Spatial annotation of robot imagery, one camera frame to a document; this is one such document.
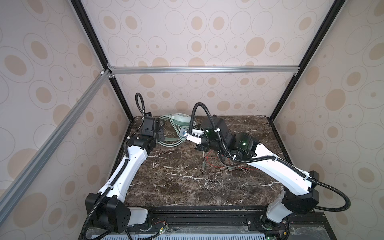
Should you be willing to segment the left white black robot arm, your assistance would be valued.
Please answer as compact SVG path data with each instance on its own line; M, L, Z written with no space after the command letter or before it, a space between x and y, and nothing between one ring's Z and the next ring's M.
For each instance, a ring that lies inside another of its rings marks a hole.
M148 210L141 207L128 207L125 199L128 189L142 163L150 155L158 142L165 140L164 121L152 117L145 111L143 96L136 93L135 101L142 114L137 130L124 141L124 155L110 179L96 193L90 193L86 200L87 218L79 238L87 239L90 227L104 230L98 240L108 234L122 233L129 226L141 225L147 221Z

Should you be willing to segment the mint green wired headphones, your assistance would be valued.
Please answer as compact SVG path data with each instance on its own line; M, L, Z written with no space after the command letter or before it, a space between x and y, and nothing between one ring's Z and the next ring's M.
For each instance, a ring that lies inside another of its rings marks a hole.
M165 122L165 139L159 144L163 147L173 149L179 156L180 167L188 167L190 165L192 143L188 139L187 131L190 126L191 116L175 113L160 116L160 119Z

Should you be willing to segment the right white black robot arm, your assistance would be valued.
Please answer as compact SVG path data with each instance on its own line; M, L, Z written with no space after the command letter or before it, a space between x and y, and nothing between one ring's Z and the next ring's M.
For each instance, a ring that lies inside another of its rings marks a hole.
M277 224L292 213L306 214L314 209L343 212L351 207L350 198L342 191L320 182L317 172L296 168L249 134L232 134L225 121L212 115L204 103L194 105L190 126L188 130L181 131L181 135L195 143L198 151L216 151L232 162L247 164L263 171L284 186L279 197L267 206L265 222ZM315 189L317 186L336 193L344 199L345 204L336 208L319 206L319 192Z

